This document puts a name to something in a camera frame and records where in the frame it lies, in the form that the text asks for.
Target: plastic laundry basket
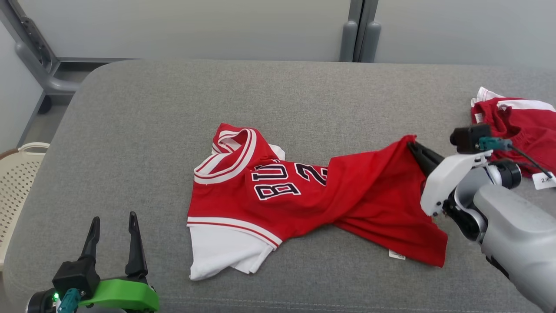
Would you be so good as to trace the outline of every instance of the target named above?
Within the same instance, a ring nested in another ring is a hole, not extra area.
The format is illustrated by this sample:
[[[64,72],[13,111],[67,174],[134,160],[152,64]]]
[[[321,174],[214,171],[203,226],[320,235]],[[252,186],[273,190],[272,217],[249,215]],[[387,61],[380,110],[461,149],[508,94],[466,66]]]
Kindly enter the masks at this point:
[[[6,250],[19,213],[44,158],[44,153],[27,150],[49,146],[29,143],[0,154],[0,272],[4,269]]]

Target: gray upholstered bench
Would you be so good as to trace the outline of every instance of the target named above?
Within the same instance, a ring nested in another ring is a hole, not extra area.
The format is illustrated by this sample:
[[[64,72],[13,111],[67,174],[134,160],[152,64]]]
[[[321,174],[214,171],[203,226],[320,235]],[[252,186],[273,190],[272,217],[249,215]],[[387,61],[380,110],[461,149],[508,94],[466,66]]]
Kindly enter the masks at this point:
[[[286,159],[327,164],[406,133],[444,155],[470,123],[480,86],[556,103],[556,74],[498,67],[313,62],[125,61],[86,78],[73,98],[19,218],[4,280],[23,307],[62,261],[81,252],[101,217],[97,271],[123,274],[127,218],[137,212],[148,278],[162,312],[532,312],[455,223],[446,265],[388,257],[335,227],[285,242],[254,275],[232,269],[200,282],[187,207],[192,170],[221,122],[258,128]],[[556,193],[519,194],[556,214]]]

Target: white trim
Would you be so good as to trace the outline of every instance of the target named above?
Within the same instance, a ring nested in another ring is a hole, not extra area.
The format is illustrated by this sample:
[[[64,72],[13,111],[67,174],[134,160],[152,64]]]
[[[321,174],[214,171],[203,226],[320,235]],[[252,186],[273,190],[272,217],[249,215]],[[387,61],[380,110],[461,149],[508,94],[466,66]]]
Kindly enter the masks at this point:
[[[222,137],[224,137],[224,136],[230,136],[230,137],[237,136],[237,135],[239,135],[239,133],[241,133],[243,130],[245,130],[245,129],[242,129],[242,130],[240,130],[240,131],[223,130],[223,131],[221,131],[220,134],[218,135],[218,140],[220,141],[220,139],[222,139]]]
[[[511,107],[513,110],[547,110],[556,112],[556,109],[551,104],[538,100],[503,100],[497,103],[498,109],[503,110],[506,107]]]
[[[229,147],[230,149],[232,149],[232,151],[241,148],[241,145],[237,143],[237,141],[233,140],[233,137],[226,137],[226,138],[219,139],[218,145],[220,146],[225,145],[226,149],[228,149]]]
[[[195,222],[198,223],[217,223],[219,225],[214,225],[214,224],[194,224]],[[278,248],[278,246],[280,244],[282,244],[282,240],[280,238],[278,238],[276,235],[274,235],[273,233],[267,231],[266,229],[257,226],[253,223],[249,223],[249,222],[245,222],[245,221],[241,221],[239,219],[234,219],[234,218],[225,218],[225,217],[188,217],[187,218],[187,226],[188,227],[201,227],[201,226],[207,226],[207,227],[220,227],[220,228],[229,228],[229,229],[233,229],[235,231],[240,231],[240,232],[244,232],[244,233],[248,233],[251,234],[263,241],[265,241],[266,243],[268,243],[269,245],[271,245],[274,249]],[[266,236],[267,238],[269,238],[270,240],[274,241],[276,244],[272,243],[271,241],[269,241],[268,239],[266,239],[265,237],[259,235],[263,234],[264,236]]]
[[[477,92],[477,98],[471,99],[471,107],[474,107],[475,103],[477,102],[487,101],[492,98],[504,98],[504,96],[500,96],[499,94],[496,94],[486,89],[485,87],[481,87],[479,88],[479,92]]]
[[[218,153],[222,153],[222,151],[220,151],[220,148],[218,148],[217,145],[215,145],[214,143],[212,143],[212,151],[216,151]]]
[[[229,153],[234,152],[234,150],[233,150],[231,147],[228,147],[228,146],[225,145],[225,144],[218,143],[218,145],[219,145],[221,148],[223,148],[223,149],[225,149],[226,151],[228,151]]]
[[[217,153],[212,154],[210,157],[206,158],[203,163],[195,168],[196,173],[200,174],[210,174],[210,172],[220,163],[220,161],[230,155],[230,153]]]
[[[247,142],[236,162],[229,168],[212,174],[202,174],[195,172],[194,180],[196,183],[216,184],[225,182],[226,180],[237,176],[245,169],[249,161],[251,161],[253,153],[255,152],[255,148],[257,146],[257,133],[248,128],[243,129],[242,131],[244,130],[247,131]]]

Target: clothing label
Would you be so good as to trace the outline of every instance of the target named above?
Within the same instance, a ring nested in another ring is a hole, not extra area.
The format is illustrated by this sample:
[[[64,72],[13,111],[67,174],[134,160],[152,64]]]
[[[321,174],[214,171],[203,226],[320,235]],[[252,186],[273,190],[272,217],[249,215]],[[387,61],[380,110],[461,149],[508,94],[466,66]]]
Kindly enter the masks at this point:
[[[399,253],[396,253],[396,252],[394,252],[394,251],[392,251],[392,250],[388,250],[388,256],[389,256],[389,257],[393,257],[393,258],[398,258],[398,259],[400,259],[400,260],[405,260],[405,256],[403,256],[403,255],[401,255],[401,254],[399,254]]]
[[[475,120],[477,121],[477,123],[482,123],[483,122],[483,114],[482,113],[476,113],[475,114]]]
[[[556,188],[556,178],[552,172],[548,172],[552,177],[547,177],[544,173],[533,174],[533,182],[535,183],[535,189],[541,190],[544,188]]]

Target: black cable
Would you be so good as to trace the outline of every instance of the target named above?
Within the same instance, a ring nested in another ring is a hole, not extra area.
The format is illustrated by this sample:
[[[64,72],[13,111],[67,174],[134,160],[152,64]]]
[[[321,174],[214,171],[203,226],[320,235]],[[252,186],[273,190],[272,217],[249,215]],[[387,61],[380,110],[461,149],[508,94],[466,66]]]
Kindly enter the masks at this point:
[[[540,166],[539,163],[535,162],[535,160],[533,160],[525,152],[519,150],[513,144],[509,144],[508,147],[510,147],[512,150],[514,150],[515,152],[517,152],[518,154],[520,154],[524,158],[528,159],[529,162],[533,163],[533,165],[535,165],[536,168],[540,169],[540,171],[543,172],[548,178],[554,178],[547,170],[545,170],[542,166]]]
[[[522,170],[525,170],[527,173],[529,174],[535,174],[533,173],[532,170],[530,170],[529,168],[534,168],[535,165],[531,164],[531,163],[525,163],[525,162],[515,162],[517,165],[519,165],[519,168]]]

